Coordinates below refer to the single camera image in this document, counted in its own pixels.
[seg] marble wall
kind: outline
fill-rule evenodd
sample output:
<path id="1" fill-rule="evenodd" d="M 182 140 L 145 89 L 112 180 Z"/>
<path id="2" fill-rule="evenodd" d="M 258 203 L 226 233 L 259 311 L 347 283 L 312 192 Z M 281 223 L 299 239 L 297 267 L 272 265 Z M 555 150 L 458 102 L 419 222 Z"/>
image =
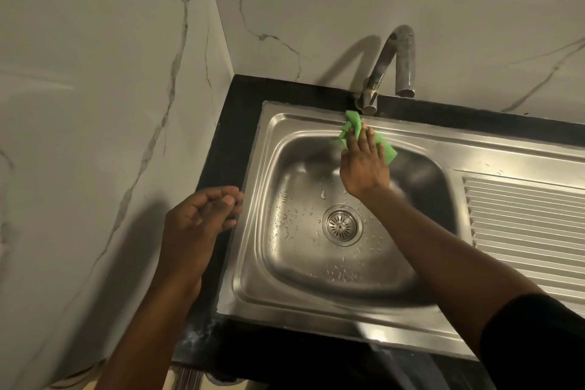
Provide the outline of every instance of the marble wall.
<path id="1" fill-rule="evenodd" d="M 0 0 L 0 388 L 108 355 L 233 70 L 215 0 Z"/>
<path id="2" fill-rule="evenodd" d="M 359 90 L 399 24 L 417 98 L 585 121 L 583 0 L 217 0 L 236 73 Z M 382 84 L 393 94 L 393 70 Z"/>

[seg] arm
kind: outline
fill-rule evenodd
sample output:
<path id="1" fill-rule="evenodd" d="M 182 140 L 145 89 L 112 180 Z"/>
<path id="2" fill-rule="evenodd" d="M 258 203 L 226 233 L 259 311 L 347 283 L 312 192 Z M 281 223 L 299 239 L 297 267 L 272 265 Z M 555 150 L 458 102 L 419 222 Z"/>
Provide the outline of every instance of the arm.
<path id="1" fill-rule="evenodd" d="M 109 359 L 96 390 L 156 389 L 165 383 L 186 314 L 201 289 L 220 231 L 236 224 L 237 187 L 199 191 L 166 216 L 160 258 L 134 318 Z"/>
<path id="2" fill-rule="evenodd" d="M 515 269 L 466 244 L 406 204 L 390 188 L 384 148 L 371 128 L 358 141 L 347 133 L 349 151 L 340 175 L 346 190 L 378 218 L 400 252 L 430 286 L 455 330 L 479 357 L 481 333 L 512 299 L 544 293 Z"/>

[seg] green cleaning cloth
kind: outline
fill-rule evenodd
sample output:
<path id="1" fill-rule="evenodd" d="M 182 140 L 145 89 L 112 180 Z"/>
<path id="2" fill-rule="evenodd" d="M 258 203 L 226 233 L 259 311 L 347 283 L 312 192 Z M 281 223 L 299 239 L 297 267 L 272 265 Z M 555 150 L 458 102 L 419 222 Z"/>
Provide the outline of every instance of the green cleaning cloth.
<path id="1" fill-rule="evenodd" d="M 347 148 L 347 140 L 345 138 L 345 135 L 349 131 L 349 128 L 353 127 L 356 132 L 357 140 L 358 136 L 360 135 L 360 132 L 362 131 L 362 119 L 360 118 L 360 114 L 358 112 L 352 112 L 350 110 L 347 110 L 345 112 L 345 115 L 347 116 L 347 122 L 345 123 L 343 128 L 341 128 L 342 131 L 341 134 L 339 135 L 339 140 L 343 142 L 343 146 Z M 397 154 L 396 150 L 393 149 L 392 145 L 386 142 L 384 138 L 376 132 L 374 132 L 374 139 L 376 140 L 376 144 L 379 144 L 381 142 L 382 145 L 384 145 L 384 155 L 386 157 L 386 165 L 388 165 L 396 157 Z"/>

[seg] black sleeve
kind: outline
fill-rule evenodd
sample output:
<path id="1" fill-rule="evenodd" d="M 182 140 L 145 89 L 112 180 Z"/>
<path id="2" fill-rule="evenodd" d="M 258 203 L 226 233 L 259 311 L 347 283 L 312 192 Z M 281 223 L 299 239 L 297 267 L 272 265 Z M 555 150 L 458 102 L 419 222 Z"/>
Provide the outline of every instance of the black sleeve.
<path id="1" fill-rule="evenodd" d="M 550 296 L 521 296 L 487 323 L 480 356 L 500 390 L 582 388 L 585 319 Z"/>

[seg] faucet spout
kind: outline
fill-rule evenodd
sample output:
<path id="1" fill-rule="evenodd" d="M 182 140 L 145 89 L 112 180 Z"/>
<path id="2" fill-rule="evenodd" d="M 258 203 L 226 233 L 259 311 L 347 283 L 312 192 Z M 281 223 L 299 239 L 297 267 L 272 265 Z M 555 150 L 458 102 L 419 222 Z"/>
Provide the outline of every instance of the faucet spout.
<path id="1" fill-rule="evenodd" d="M 356 106 L 363 114 L 372 115 L 376 113 L 378 88 L 394 56 L 396 56 L 395 93 L 401 98 L 414 97 L 416 72 L 414 30 L 409 25 L 400 25 L 394 29 L 386 40 L 370 77 L 364 81 L 362 94 L 356 100 Z"/>

